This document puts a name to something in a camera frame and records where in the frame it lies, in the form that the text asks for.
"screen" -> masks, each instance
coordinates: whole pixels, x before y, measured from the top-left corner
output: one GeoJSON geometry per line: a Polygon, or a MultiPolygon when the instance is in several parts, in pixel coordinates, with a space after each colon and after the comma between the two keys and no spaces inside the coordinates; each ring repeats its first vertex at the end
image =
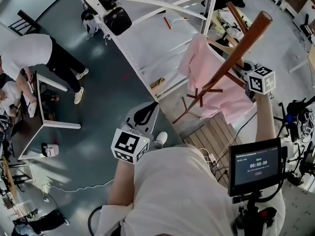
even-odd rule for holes
{"type": "Polygon", "coordinates": [[[278,147],[235,155],[235,185],[278,174],[278,147]]]}

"hanger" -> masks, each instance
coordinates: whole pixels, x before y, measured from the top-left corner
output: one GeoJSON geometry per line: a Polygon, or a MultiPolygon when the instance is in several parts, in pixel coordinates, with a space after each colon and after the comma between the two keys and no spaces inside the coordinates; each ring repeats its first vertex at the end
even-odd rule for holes
{"type": "MultiPolygon", "coordinates": [[[[224,51],[226,54],[231,55],[234,52],[234,47],[229,47],[229,46],[224,46],[219,44],[218,42],[215,42],[211,40],[210,38],[207,37],[207,42],[208,44],[211,44],[217,48],[219,48],[221,51],[224,51]]],[[[244,67],[244,61],[243,59],[240,59],[239,61],[236,62],[240,67],[244,67]]]]}

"wooden coat rack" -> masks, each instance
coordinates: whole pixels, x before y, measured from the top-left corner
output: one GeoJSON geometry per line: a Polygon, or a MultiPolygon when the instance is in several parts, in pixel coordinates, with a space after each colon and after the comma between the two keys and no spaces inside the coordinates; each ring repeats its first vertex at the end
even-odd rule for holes
{"type": "Polygon", "coordinates": [[[236,78],[234,75],[229,73],[229,70],[239,61],[242,59],[243,55],[249,50],[249,48],[259,39],[259,37],[267,30],[268,26],[272,22],[272,18],[270,15],[265,12],[261,11],[258,16],[256,17],[255,21],[253,22],[252,26],[247,29],[242,17],[238,13],[236,7],[231,3],[228,2],[226,6],[231,11],[232,15],[234,16],[235,20],[239,24],[242,32],[244,33],[243,38],[239,42],[239,44],[235,47],[233,53],[225,60],[225,62],[221,65],[219,70],[214,74],[212,79],[203,86],[202,91],[198,93],[198,89],[195,91],[195,95],[187,94],[188,97],[193,98],[194,100],[192,103],[187,107],[184,98],[182,97],[183,104],[185,107],[185,111],[181,114],[173,124],[176,123],[179,119],[181,119],[185,114],[191,114],[197,118],[200,116],[190,112],[192,107],[197,103],[200,102],[200,107],[203,107],[202,97],[208,92],[223,92],[222,89],[212,89],[219,80],[226,76],[240,87],[244,87],[245,84],[236,78]]]}

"pink cloth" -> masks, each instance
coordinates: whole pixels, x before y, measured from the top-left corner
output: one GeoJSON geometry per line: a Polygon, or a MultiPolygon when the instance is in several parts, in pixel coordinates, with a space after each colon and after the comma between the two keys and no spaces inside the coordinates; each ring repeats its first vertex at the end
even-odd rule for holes
{"type": "MultiPolygon", "coordinates": [[[[215,50],[207,43],[207,37],[197,33],[189,44],[178,70],[189,76],[188,89],[198,92],[208,83],[224,62],[215,50]]],[[[203,96],[202,115],[212,117],[222,111],[227,123],[231,123],[246,114],[253,103],[245,95],[245,90],[224,76],[213,87],[223,92],[209,92],[203,96]]]]}

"monitor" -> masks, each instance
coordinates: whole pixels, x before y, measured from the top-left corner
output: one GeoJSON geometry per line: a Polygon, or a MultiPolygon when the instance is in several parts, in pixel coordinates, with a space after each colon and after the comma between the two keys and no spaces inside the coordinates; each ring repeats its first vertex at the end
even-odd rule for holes
{"type": "Polygon", "coordinates": [[[280,182],[280,138],[231,146],[229,196],[258,191],[280,182]]]}

